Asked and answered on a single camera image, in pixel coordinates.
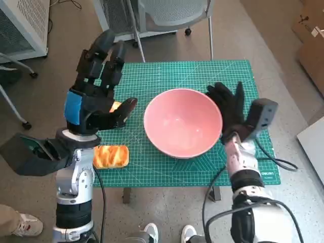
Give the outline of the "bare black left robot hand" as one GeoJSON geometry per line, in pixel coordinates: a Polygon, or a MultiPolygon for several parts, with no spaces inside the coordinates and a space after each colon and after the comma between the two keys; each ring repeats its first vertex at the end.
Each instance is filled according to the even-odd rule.
{"type": "Polygon", "coordinates": [[[75,134],[87,136],[125,126],[138,102],[131,97],[113,108],[114,88],[122,78],[126,54],[125,43],[114,39],[114,32],[108,29],[82,51],[64,107],[67,128],[75,134]]]}

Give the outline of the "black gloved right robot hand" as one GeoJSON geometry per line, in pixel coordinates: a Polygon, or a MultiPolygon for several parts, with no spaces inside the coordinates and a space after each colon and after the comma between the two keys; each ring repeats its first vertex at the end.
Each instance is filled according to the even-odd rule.
{"type": "Polygon", "coordinates": [[[252,130],[244,119],[245,94],[242,82],[237,84],[235,93],[221,82],[216,82],[213,86],[207,86],[206,95],[215,102],[222,115],[222,144],[225,145],[235,135],[239,136],[241,142],[247,139],[252,130]]]}

